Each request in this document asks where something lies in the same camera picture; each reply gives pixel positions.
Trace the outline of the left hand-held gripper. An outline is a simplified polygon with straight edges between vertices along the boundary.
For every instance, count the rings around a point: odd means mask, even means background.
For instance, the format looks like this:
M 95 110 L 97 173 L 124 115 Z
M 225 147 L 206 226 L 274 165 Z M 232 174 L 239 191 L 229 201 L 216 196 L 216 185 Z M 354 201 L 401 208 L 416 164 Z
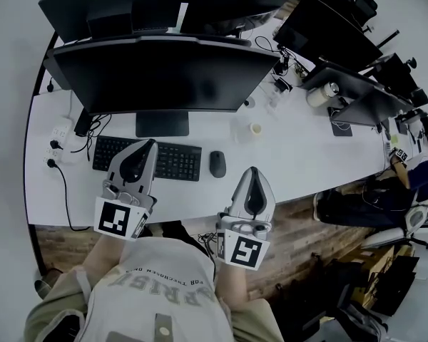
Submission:
M 96 198 L 96 232 L 125 241 L 137 240 L 157 203 L 149 195 L 157 159 L 155 140 L 136 142 L 113 157 L 103 193 Z M 139 192 L 119 187 L 139 187 Z

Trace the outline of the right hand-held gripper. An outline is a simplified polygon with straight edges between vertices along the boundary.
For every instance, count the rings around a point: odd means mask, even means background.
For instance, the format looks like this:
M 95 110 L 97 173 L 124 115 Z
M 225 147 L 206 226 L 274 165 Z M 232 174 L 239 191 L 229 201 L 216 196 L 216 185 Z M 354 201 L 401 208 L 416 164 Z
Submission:
M 274 209 L 275 197 L 268 180 L 258 168 L 248 168 L 232 196 L 232 217 L 218 215 L 216 257 L 224 264 L 257 271 L 270 246 L 267 237 Z

